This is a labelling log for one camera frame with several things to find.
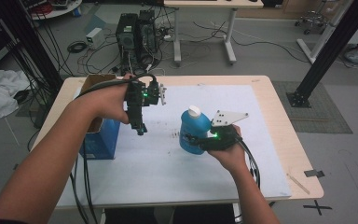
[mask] blue box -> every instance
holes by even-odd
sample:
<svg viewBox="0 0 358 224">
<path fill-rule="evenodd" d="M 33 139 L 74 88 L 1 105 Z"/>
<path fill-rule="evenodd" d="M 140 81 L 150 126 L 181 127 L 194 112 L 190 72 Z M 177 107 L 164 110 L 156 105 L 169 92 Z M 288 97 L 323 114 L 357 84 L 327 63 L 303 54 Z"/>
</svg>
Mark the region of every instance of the blue box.
<svg viewBox="0 0 358 224">
<path fill-rule="evenodd" d="M 120 121 L 102 119 L 101 129 L 98 132 L 86 133 L 80 155 L 84 157 L 83 146 L 85 146 L 88 160 L 112 160 L 115 157 L 119 129 Z"/>
<path fill-rule="evenodd" d="M 88 75 L 80 92 L 93 85 L 116 79 L 115 75 Z M 85 141 L 79 150 L 80 155 L 88 160 L 112 160 L 115 157 L 116 143 L 120 121 L 96 118 L 86 133 Z"/>
</svg>

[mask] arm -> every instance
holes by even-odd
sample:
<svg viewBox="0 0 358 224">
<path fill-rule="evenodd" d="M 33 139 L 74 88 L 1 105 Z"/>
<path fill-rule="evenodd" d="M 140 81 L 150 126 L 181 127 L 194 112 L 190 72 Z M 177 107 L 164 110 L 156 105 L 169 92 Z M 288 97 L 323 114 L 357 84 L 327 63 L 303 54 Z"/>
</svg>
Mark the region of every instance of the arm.
<svg viewBox="0 0 358 224">
<path fill-rule="evenodd" d="M 241 135 L 240 128 L 235 126 Z M 245 163 L 245 153 L 239 144 L 224 151 L 209 151 L 232 175 L 240 197 L 243 223 L 279 223 L 261 194 Z"/>
<path fill-rule="evenodd" d="M 128 123 L 123 110 L 126 89 L 127 85 L 104 88 L 69 103 L 0 193 L 0 219 L 48 222 L 92 120 Z"/>
</svg>

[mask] hand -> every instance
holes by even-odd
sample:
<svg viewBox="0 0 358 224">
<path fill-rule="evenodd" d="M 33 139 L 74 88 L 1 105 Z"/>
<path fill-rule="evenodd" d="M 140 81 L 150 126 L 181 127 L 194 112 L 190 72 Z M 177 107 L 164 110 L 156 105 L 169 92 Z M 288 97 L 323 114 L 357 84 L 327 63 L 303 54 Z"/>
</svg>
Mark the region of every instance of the hand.
<svg viewBox="0 0 358 224">
<path fill-rule="evenodd" d="M 240 127 L 236 125 L 233 126 L 237 133 L 241 136 Z M 222 166 L 232 174 L 248 169 L 245 162 L 245 152 L 238 143 L 226 150 L 211 150 L 208 151 L 208 153 L 217 158 Z"/>
<path fill-rule="evenodd" d="M 131 76 L 131 74 L 126 74 L 123 79 L 129 79 Z M 127 87 L 128 84 L 106 87 L 89 92 L 74 102 L 91 110 L 94 118 L 115 119 L 128 124 L 129 118 L 123 108 Z"/>
</svg>

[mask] computer tower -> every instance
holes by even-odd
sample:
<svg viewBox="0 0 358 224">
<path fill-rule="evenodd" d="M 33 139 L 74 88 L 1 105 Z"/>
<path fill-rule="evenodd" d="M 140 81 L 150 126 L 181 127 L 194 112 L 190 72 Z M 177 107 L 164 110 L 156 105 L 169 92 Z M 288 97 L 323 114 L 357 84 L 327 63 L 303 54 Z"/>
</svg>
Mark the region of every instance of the computer tower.
<svg viewBox="0 0 358 224">
<path fill-rule="evenodd" d="M 116 29 L 116 39 L 121 57 L 122 73 L 129 72 L 141 60 L 142 38 L 138 14 L 121 14 Z"/>
<path fill-rule="evenodd" d="M 143 52 L 150 53 L 149 51 L 157 52 L 157 39 L 156 39 L 156 25 L 155 25 L 155 11 L 154 10 L 141 10 L 139 13 L 139 27 L 141 29 L 141 38 Z"/>
</svg>

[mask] white bottle cap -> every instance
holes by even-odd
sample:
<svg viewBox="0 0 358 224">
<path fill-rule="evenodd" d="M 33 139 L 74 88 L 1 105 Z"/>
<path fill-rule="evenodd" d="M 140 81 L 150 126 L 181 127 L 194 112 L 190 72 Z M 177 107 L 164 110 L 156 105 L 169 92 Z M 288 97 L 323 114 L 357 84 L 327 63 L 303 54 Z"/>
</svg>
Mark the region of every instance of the white bottle cap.
<svg viewBox="0 0 358 224">
<path fill-rule="evenodd" d="M 201 110 L 198 107 L 191 105 L 188 107 L 188 114 L 192 119 L 197 119 L 201 115 Z"/>
</svg>

